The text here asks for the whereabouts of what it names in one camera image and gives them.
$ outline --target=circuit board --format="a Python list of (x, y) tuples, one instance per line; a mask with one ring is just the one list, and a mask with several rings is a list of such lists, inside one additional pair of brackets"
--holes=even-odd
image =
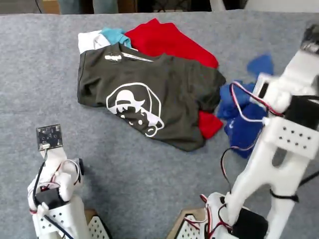
[(48, 149), (63, 146), (61, 125), (59, 124), (36, 128), (36, 136), (38, 151), (45, 150), (43, 146), (48, 143), (50, 144)]

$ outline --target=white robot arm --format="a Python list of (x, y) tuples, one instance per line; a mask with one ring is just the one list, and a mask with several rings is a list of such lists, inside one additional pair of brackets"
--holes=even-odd
[[(204, 199), (206, 228), (202, 222), (186, 219), (190, 227), (204, 231), (200, 238), (280, 238), (298, 201), (296, 191), (304, 172), (319, 150), (319, 25), (307, 29), (301, 49), (281, 76), (259, 76), (252, 95), (257, 96), (252, 102), (283, 115), (256, 120), (264, 127), (245, 170), (226, 196), (213, 193)], [(278, 148), (287, 154), (275, 167), (272, 162)], [(265, 184), (271, 185), (272, 195), (267, 220), (243, 208), (245, 200)]]
[(84, 204), (74, 191), (83, 185), (81, 159), (67, 159), (60, 125), (37, 129), (44, 161), (28, 186), (28, 204), (39, 239), (109, 239), (98, 216), (87, 225)]

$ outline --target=t-shirt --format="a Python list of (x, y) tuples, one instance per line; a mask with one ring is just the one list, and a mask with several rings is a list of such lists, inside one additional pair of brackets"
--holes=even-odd
[[(160, 23), (156, 18), (140, 24), (125, 33), (132, 46), (143, 54), (159, 56), (163, 53), (185, 59), (197, 60), (204, 66), (217, 68), (214, 55), (185, 36), (173, 23)], [(213, 114), (199, 111), (198, 127), (205, 138), (211, 138), (223, 123)]]
[(149, 57), (117, 43), (81, 54), (78, 102), (105, 106), (146, 137), (192, 151), (205, 143), (198, 109), (212, 112), (224, 83), (198, 61)]

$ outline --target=table surface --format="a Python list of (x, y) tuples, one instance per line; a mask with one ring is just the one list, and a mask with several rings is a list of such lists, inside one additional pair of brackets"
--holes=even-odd
[[(86, 167), (79, 192), (95, 208), (115, 239), (164, 238), (182, 208), (202, 207), (199, 194), (226, 193), (219, 158), (228, 146), (221, 130), (191, 153), (150, 140), (104, 108), (77, 103), (77, 34), (107, 27), (134, 28), (154, 17), (174, 22), (213, 53), (227, 81), (253, 81), (246, 64), (270, 52), (281, 74), (297, 51), (312, 13), (227, 12), (116, 15), (0, 16), (0, 228), (1, 238), (33, 239), (27, 186), (42, 162), (35, 128), (60, 123), (69, 158)], [(229, 153), (232, 181), (246, 160)], [(319, 169), (311, 163), (307, 174)], [(319, 238), (318, 179), (303, 186), (283, 239)], [(268, 187), (247, 200), (263, 216), (270, 208)]]

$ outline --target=clothing pile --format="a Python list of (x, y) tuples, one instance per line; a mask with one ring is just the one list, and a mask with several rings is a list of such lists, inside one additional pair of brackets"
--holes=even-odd
[[(254, 75), (257, 80), (260, 73), (268, 75), (274, 74), (274, 64), (270, 54), (263, 54), (254, 58), (247, 65), (247, 71)], [(240, 80), (235, 80), (247, 91), (253, 92), (255, 83), (243, 84)], [(221, 102), (217, 112), (217, 117), (227, 121), (225, 132), (229, 138), (229, 144), (237, 154), (243, 158), (248, 158), (254, 149), (256, 139), (263, 128), (261, 122), (249, 122), (243, 119), (234, 104), (229, 91), (230, 85), (223, 85), (220, 89)], [(264, 108), (250, 102), (250, 96), (239, 88), (234, 89), (238, 105), (243, 115), (252, 120), (260, 120), (267, 116)]]
[(218, 62), (173, 23), (79, 33), (78, 47), (79, 103), (106, 107), (146, 137), (185, 151), (222, 128), (212, 114), (225, 84)]

